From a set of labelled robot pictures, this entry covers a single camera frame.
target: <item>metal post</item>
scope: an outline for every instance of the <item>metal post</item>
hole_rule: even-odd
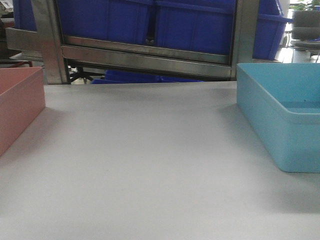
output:
[[[48,84],[68,84],[67,60],[55,0],[31,0]]]
[[[236,77],[238,63],[251,63],[254,53],[260,0],[237,0],[231,78]]]

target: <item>light blue plastic tray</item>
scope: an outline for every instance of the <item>light blue plastic tray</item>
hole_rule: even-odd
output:
[[[281,170],[320,173],[319,64],[238,64],[237,104]]]

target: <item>metal shelf frame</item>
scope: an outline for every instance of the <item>metal shelf frame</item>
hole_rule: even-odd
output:
[[[234,80],[237,63],[253,61],[260,0],[237,0],[230,55],[63,35],[56,0],[31,3],[37,32],[7,28],[7,44],[16,59],[43,62],[48,84],[69,84],[68,65]]]

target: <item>table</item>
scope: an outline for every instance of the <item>table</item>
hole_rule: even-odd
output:
[[[318,240],[320,174],[280,171],[235,82],[50,85],[0,157],[1,240]]]

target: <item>pink plastic tray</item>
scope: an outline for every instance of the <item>pink plastic tray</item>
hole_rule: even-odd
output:
[[[0,68],[0,155],[45,106],[41,67]]]

